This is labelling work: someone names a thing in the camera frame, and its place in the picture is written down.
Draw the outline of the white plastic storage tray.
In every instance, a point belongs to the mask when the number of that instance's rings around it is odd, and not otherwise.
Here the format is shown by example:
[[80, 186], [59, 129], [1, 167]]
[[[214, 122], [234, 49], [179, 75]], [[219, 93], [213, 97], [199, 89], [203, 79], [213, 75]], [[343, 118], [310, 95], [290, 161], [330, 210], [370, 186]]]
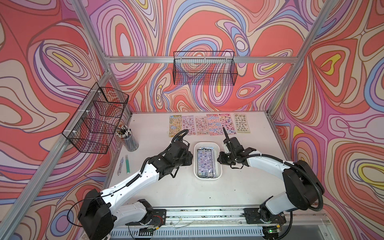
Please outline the white plastic storage tray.
[[218, 180], [223, 173], [218, 162], [220, 147], [213, 142], [198, 142], [194, 147], [194, 174], [203, 181]]

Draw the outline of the blue red animal sticker sheet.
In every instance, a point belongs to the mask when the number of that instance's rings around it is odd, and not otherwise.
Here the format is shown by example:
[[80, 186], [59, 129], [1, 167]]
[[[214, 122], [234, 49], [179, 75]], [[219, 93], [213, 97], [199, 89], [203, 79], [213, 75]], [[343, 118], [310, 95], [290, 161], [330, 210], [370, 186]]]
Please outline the blue red animal sticker sheet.
[[211, 136], [223, 135], [223, 127], [218, 114], [207, 114], [209, 134]]

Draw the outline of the yellow green sticker sheet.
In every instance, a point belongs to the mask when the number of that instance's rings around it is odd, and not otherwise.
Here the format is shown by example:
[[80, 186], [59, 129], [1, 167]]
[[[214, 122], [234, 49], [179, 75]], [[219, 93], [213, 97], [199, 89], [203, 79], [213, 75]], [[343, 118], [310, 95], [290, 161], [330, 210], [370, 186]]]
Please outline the yellow green sticker sheet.
[[169, 120], [169, 137], [174, 137], [182, 130], [182, 116], [172, 115]]

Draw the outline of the pink puffy sticker sheet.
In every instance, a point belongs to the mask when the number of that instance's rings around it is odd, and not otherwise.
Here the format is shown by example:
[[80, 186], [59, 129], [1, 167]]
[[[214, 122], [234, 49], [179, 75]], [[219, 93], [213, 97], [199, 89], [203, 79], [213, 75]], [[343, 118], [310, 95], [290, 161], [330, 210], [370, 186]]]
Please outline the pink puffy sticker sheet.
[[188, 135], [196, 135], [194, 116], [182, 116], [182, 130], [188, 130]]

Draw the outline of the green cream sticker sheet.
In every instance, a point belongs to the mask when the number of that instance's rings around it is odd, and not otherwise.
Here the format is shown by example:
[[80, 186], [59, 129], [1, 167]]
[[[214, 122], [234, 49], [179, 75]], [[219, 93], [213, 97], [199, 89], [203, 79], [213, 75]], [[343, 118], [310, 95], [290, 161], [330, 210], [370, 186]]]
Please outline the green cream sticker sheet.
[[234, 117], [235, 117], [235, 127], [238, 133], [248, 134], [251, 132], [246, 115], [236, 113]]

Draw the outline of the pink yellow pastel sticker sheet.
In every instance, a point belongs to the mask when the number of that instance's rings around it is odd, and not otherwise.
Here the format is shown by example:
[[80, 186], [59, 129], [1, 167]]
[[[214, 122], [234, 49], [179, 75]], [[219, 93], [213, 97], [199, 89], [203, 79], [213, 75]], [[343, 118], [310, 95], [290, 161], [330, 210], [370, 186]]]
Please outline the pink yellow pastel sticker sheet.
[[219, 120], [222, 124], [222, 127], [225, 128], [228, 135], [236, 135], [236, 128], [233, 123], [232, 117], [230, 114], [219, 114]]

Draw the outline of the pink bonbon sticker sheet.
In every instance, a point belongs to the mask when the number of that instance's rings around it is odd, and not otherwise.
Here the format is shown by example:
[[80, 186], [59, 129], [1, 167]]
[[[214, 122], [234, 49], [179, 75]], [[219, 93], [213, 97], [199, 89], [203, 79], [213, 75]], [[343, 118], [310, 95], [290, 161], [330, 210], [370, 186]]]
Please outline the pink bonbon sticker sheet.
[[209, 135], [208, 119], [207, 116], [196, 116], [196, 132], [197, 135]]

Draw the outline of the purple holographic sticker sheet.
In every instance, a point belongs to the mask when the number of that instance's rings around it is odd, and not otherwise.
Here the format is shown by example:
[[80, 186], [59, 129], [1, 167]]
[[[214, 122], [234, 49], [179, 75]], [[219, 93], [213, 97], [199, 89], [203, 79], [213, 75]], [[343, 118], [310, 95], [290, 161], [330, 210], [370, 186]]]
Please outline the purple holographic sticker sheet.
[[216, 164], [214, 162], [214, 148], [205, 147], [197, 151], [197, 171], [201, 179], [216, 178]]

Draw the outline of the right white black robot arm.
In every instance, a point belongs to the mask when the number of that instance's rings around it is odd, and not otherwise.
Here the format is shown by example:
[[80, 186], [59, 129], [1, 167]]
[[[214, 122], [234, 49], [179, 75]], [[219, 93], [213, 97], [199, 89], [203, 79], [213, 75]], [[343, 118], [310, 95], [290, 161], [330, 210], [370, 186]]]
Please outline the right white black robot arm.
[[263, 154], [254, 148], [244, 148], [236, 137], [230, 138], [226, 129], [225, 151], [220, 152], [221, 165], [237, 169], [237, 165], [252, 167], [267, 172], [283, 181], [285, 191], [265, 200], [259, 207], [259, 215], [267, 222], [283, 212], [312, 210], [319, 212], [324, 207], [325, 189], [311, 167], [305, 161], [283, 161]]

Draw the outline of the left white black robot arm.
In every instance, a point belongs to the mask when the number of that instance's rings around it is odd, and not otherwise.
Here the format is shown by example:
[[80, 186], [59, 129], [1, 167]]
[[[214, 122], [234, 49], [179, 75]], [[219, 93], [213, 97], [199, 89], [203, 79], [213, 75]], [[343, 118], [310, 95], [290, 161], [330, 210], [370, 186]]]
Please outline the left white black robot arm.
[[192, 164], [190, 144], [184, 141], [188, 133], [189, 130], [177, 133], [164, 151], [146, 158], [140, 170], [132, 176], [100, 192], [93, 189], [78, 202], [81, 204], [78, 226], [90, 240], [102, 240], [113, 228], [128, 223], [145, 225], [151, 222], [153, 208], [148, 201], [141, 199], [131, 205], [126, 202], [165, 176], [175, 178], [180, 167]]

